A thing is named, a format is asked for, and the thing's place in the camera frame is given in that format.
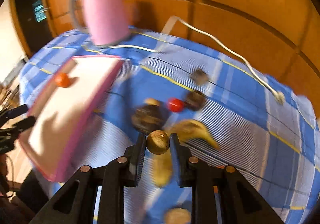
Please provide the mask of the orange tangerine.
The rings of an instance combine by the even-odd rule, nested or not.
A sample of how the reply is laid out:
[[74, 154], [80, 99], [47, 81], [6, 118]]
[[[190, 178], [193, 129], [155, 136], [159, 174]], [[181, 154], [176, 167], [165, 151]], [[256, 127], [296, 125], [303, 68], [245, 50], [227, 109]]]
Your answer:
[[64, 72], [59, 72], [54, 78], [55, 84], [58, 87], [68, 88], [71, 86], [71, 80], [68, 77], [68, 74]]

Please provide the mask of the large dark water chestnut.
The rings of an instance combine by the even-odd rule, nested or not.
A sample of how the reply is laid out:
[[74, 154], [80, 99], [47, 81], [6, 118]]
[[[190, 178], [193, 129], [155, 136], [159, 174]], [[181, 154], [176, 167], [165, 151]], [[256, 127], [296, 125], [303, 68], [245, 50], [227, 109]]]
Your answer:
[[139, 132], [150, 134], [163, 126], [163, 116], [157, 105], [142, 105], [131, 116], [133, 127]]

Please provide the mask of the small dark water chestnut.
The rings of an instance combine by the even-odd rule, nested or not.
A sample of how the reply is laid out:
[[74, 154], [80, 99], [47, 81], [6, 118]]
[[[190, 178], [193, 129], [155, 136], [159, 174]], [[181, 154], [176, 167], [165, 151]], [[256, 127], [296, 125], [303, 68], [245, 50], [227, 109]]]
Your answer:
[[205, 101], [205, 95], [198, 90], [190, 91], [184, 99], [185, 106], [193, 111], [201, 109], [204, 106]]

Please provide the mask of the small tan round fruit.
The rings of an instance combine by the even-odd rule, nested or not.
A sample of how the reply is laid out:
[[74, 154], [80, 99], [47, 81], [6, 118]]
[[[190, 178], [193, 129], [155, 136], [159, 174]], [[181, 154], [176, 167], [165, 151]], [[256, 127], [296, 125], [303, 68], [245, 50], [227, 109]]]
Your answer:
[[155, 130], [147, 136], [146, 147], [154, 155], [164, 154], [169, 146], [169, 136], [162, 130]]
[[146, 104], [148, 106], [157, 106], [157, 107], [160, 107], [160, 105], [161, 105], [160, 101], [153, 99], [153, 98], [146, 98], [144, 100], [144, 104]]

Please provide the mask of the spotted yellow banana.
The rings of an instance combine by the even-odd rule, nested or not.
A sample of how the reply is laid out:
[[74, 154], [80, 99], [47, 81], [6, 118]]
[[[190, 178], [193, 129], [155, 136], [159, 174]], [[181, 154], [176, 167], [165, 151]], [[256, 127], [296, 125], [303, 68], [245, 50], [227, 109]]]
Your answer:
[[[211, 145], [214, 149], [219, 149], [219, 145], [209, 133], [206, 126], [196, 121], [195, 119], [184, 119], [163, 130], [169, 137], [171, 134], [176, 133], [181, 143], [185, 143], [191, 139], [202, 139]], [[171, 153], [168, 149], [167, 152], [161, 155], [151, 156], [152, 170], [151, 177], [153, 184], [159, 188], [166, 186], [172, 177], [173, 166]]]

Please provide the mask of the pink white shallow box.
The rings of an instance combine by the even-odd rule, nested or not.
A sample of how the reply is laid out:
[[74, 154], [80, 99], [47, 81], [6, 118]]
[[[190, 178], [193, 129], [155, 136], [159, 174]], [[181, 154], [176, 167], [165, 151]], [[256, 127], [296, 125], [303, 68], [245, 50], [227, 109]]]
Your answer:
[[[28, 110], [28, 115], [36, 118], [35, 125], [22, 132], [18, 141], [44, 178], [66, 180], [89, 116], [113, 85], [122, 65], [118, 56], [72, 56], [42, 88]], [[68, 74], [70, 87], [56, 86], [54, 78], [59, 72]]]

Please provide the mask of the blue checkered tablecloth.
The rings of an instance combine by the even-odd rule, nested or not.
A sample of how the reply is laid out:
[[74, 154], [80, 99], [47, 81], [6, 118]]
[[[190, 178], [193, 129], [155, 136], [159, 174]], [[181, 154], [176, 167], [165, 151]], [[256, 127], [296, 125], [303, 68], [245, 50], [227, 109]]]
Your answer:
[[310, 101], [268, 75], [263, 80], [285, 96], [278, 104], [247, 67], [212, 48], [145, 30], [134, 32], [119, 49], [99, 49], [78, 30], [47, 43], [20, 72], [20, 100], [32, 104], [71, 56], [109, 54], [124, 59], [111, 91], [93, 113], [71, 161], [99, 167], [121, 156], [137, 139], [131, 114], [146, 98], [182, 99], [197, 86], [191, 73], [202, 69], [209, 81], [199, 111], [164, 112], [166, 125], [193, 118], [218, 142], [188, 142], [193, 156], [210, 165], [234, 165], [285, 223], [303, 223], [319, 197], [319, 126]]

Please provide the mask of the red cherry tomato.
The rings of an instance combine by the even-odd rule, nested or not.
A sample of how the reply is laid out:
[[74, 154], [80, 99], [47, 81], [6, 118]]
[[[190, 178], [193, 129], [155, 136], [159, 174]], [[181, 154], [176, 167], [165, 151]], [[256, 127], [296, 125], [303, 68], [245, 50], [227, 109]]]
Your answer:
[[167, 102], [168, 110], [174, 113], [180, 113], [184, 110], [184, 102], [178, 98], [170, 98]]

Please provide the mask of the pink electric kettle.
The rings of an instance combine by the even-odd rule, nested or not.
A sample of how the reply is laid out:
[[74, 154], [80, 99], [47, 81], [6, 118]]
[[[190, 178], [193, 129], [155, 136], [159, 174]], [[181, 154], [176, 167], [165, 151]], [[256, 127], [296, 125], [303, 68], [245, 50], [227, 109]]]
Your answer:
[[85, 26], [75, 15], [77, 0], [68, 0], [73, 26], [91, 36], [100, 48], [114, 46], [131, 36], [123, 0], [82, 0]]

